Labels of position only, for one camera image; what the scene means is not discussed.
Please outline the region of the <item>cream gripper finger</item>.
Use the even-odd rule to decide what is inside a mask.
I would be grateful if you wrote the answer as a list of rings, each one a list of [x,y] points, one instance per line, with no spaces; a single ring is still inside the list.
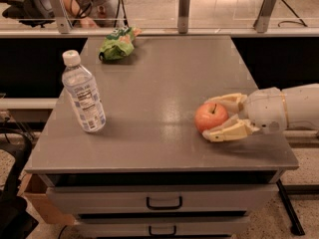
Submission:
[[[213,97],[206,100],[206,103],[213,103],[214,110],[218,107],[223,107],[228,113],[240,114],[244,111],[244,103],[247,100],[248,95],[241,93],[233,93],[218,97]]]
[[[243,139],[257,131],[259,128],[249,119],[241,119],[238,115],[234,115],[222,125],[206,129],[202,136],[210,142],[223,142]]]

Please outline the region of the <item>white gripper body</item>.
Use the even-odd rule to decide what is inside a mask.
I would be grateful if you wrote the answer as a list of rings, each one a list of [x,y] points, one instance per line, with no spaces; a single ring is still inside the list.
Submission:
[[[241,119],[248,120],[253,131],[272,134],[287,129],[284,96],[277,88],[257,90],[243,102]]]

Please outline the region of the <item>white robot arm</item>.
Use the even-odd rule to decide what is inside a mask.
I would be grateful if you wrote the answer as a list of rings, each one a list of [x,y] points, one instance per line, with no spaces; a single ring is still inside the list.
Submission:
[[[290,128],[319,129],[319,85],[257,90],[207,100],[222,105],[229,119],[201,134],[211,142],[233,141],[252,134],[272,134]]]

